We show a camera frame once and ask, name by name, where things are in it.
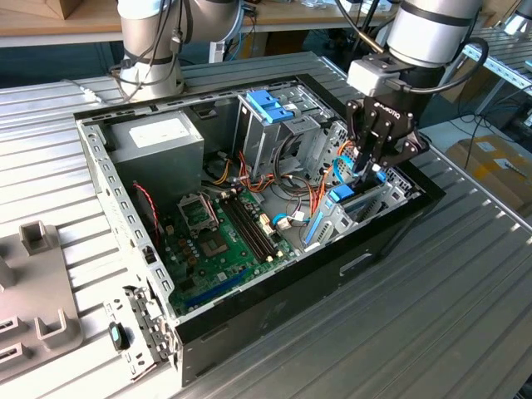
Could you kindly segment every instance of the label sticker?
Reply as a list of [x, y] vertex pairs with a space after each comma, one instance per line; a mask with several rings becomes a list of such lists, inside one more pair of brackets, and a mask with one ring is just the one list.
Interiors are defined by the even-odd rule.
[[174, 118], [167, 121], [150, 123], [149, 125], [132, 127], [130, 129], [130, 135], [136, 146], [142, 148], [168, 140], [186, 137], [189, 135], [189, 132], [186, 130], [185, 125], [183, 125], [183, 122]]
[[497, 150], [494, 146], [491, 145], [491, 143], [488, 143], [487, 141], [482, 141], [476, 144], [485, 152], [491, 152], [491, 151]]
[[513, 166], [512, 163], [506, 158], [499, 158], [498, 160], [494, 160], [494, 161], [502, 169], [511, 169], [511, 167]]

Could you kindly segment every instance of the cardboard box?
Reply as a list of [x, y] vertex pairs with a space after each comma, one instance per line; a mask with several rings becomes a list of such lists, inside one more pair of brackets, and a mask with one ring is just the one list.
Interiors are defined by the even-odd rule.
[[[462, 169], [469, 144], [469, 139], [461, 140], [446, 152]], [[532, 214], [532, 162], [499, 136], [474, 139], [467, 172], [521, 216]]]
[[0, 8], [11, 11], [67, 19], [82, 0], [0, 0]]

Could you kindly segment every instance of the power cable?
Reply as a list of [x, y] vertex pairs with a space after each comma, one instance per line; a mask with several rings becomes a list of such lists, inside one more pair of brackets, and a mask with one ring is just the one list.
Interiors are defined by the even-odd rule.
[[340, 0], [334, 0], [338, 9], [342, 13], [343, 17], [346, 19], [347, 23], [352, 27], [352, 29], [357, 33], [357, 35], [369, 46], [372, 50], [378, 54], [384, 53], [384, 48], [382, 48], [377, 42], [375, 42], [371, 37], [369, 37], [365, 32], [362, 32], [358, 29], [357, 24], [352, 21], [351, 17], [347, 13], [346, 9], [343, 7]]

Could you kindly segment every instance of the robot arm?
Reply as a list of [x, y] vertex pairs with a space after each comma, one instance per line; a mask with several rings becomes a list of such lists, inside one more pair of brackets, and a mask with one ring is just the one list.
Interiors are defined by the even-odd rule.
[[[363, 106], [355, 101], [347, 105], [348, 124], [359, 153], [353, 171], [361, 179], [428, 150], [416, 123], [432, 94], [458, 86], [475, 71], [438, 86], [445, 65], [467, 42], [483, 49], [478, 66], [487, 58], [487, 44], [469, 38], [481, 4], [482, 0], [405, 0], [387, 40], [388, 49], [352, 62], [347, 82], [366, 96]], [[362, 108], [365, 123], [357, 131], [354, 121]], [[405, 140], [397, 152], [400, 139]]]
[[119, 0], [118, 12], [125, 59], [117, 81], [134, 101], [180, 94], [182, 45], [227, 40], [244, 18], [242, 0]]

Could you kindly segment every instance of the connector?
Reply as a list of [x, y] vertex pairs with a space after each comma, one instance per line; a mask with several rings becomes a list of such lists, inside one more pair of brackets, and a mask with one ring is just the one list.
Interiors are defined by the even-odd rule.
[[288, 221], [288, 218], [282, 218], [279, 220], [279, 222], [277, 222], [277, 228], [279, 230], [288, 230], [292, 228], [292, 225]]

